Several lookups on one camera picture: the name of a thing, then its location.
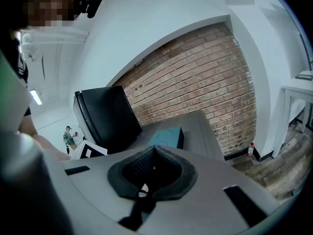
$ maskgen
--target teal box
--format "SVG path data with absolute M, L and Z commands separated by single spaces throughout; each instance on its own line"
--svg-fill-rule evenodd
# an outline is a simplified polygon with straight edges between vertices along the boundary
M 181 127 L 157 131 L 150 139 L 148 145 L 165 145 L 173 148 L 183 149 L 184 134 Z

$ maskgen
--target green object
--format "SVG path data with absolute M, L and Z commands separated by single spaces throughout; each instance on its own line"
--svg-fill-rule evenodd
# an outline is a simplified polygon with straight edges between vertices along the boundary
M 66 146 L 67 146 L 67 143 L 68 143 L 68 141 L 67 141 L 67 138 L 65 137 L 65 135 L 63 135 L 63 142 L 66 144 Z
M 165 145 L 173 148 L 183 149 L 184 134 L 180 127 L 157 131 L 150 139 L 148 145 Z
M 75 144 L 74 139 L 70 139 L 71 135 L 70 135 L 69 132 L 65 131 L 65 132 L 64 132 L 64 136 L 65 136 L 65 138 L 66 138 L 66 140 L 67 140 L 67 144 L 68 144 L 68 145 Z

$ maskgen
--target green shirt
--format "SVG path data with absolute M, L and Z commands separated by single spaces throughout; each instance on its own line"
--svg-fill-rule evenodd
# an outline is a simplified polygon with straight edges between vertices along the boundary
M 74 139 L 70 139 L 71 135 L 70 135 L 70 133 L 68 131 L 64 132 L 64 136 L 67 139 L 67 144 L 68 145 L 75 144 Z

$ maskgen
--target brick wall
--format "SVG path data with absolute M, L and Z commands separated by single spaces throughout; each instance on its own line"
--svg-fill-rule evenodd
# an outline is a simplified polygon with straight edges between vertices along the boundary
M 224 155 L 255 136 L 255 93 L 249 68 L 227 26 L 180 36 L 124 74 L 122 85 L 141 125 L 202 110 Z

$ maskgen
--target gray table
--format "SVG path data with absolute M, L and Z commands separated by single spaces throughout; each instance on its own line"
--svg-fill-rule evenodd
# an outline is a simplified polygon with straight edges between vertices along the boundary
M 313 71 L 304 70 L 299 75 L 313 75 Z M 282 86 L 282 89 L 285 93 L 285 108 L 283 114 L 281 115 L 281 119 L 276 132 L 276 138 L 274 143 L 275 149 L 272 154 L 273 158 L 277 157 L 280 148 L 286 138 L 291 114 L 291 98 L 299 98 L 307 102 L 301 128 L 302 133 L 304 132 L 305 125 L 308 122 L 310 103 L 313 103 L 313 81 L 293 78 L 288 83 L 284 84 Z
M 142 126 L 142 133 L 126 150 L 147 145 L 159 130 L 181 127 L 184 133 L 184 150 L 225 162 L 214 132 L 202 111 Z
M 93 230 L 94 234 L 113 234 L 114 229 L 117 234 L 117 228 L 121 226 L 116 222 L 130 214 L 134 202 L 115 193 L 107 173 L 112 165 L 145 147 L 103 157 L 62 162 L 63 169 L 82 165 L 90 168 L 68 177 L 63 170 L 57 169 L 59 164 L 48 166 L 58 195 L 75 228 L 78 226 L 81 229 L 83 225 L 85 230 Z M 151 215 L 138 229 L 138 234 L 227 235 L 247 230 L 248 224 L 223 191 L 230 186 L 239 186 L 266 215 L 277 209 L 277 202 L 265 189 L 228 164 L 180 149 L 167 149 L 196 167 L 197 181 L 181 199 L 157 202 Z M 103 225 L 96 223 L 100 218 Z M 84 234 L 79 229 L 75 229 L 76 234 Z

